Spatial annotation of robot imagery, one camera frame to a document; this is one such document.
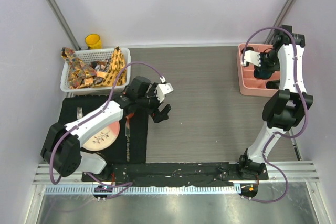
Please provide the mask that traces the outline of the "dark green tie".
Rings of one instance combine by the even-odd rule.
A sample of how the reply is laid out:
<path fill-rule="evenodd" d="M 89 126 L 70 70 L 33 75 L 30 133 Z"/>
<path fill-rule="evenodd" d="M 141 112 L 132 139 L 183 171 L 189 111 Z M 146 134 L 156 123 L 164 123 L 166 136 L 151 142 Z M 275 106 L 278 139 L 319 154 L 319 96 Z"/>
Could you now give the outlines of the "dark green tie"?
<path fill-rule="evenodd" d="M 268 80 L 273 75 L 272 71 L 265 71 L 265 70 L 254 70 L 254 77 L 256 79 Z"/>

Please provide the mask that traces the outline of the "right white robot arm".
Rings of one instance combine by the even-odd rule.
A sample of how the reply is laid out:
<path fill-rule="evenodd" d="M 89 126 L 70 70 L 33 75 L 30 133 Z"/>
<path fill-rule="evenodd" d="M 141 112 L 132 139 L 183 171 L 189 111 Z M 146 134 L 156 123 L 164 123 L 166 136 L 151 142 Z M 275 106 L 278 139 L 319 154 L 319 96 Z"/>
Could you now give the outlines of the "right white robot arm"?
<path fill-rule="evenodd" d="M 264 122 L 256 140 L 241 155 L 237 173 L 242 179 L 261 177 L 266 172 L 267 157 L 277 143 L 293 127 L 303 123 L 299 134 L 308 124 L 308 110 L 313 104 L 313 96 L 307 94 L 303 81 L 302 58 L 306 45 L 305 36 L 295 34 L 292 26 L 272 27 L 274 36 L 272 48 L 268 51 L 250 46 L 249 42 L 239 46 L 239 87 L 242 94 L 251 92 L 243 84 L 243 71 L 254 67 L 256 80 L 268 80 L 279 73 L 279 87 L 263 108 Z"/>

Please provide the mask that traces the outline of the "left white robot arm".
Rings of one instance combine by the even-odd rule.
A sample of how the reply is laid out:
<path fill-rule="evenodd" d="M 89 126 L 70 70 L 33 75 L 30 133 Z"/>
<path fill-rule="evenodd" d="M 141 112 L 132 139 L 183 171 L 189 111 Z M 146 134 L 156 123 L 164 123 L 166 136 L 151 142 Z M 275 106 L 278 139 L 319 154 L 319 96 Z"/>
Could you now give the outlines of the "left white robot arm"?
<path fill-rule="evenodd" d="M 50 176 L 57 172 L 60 177 L 67 177 L 79 171 L 107 181 L 112 174 L 111 167 L 100 155 L 82 152 L 82 146 L 96 133 L 135 113 L 138 108 L 146 110 L 155 123 L 167 120 L 171 106 L 166 105 L 163 110 L 159 110 L 159 106 L 173 91 L 168 82 L 151 83 L 137 76 L 123 91 L 82 118 L 66 125 L 53 124 L 41 150 L 41 157 L 49 164 Z"/>

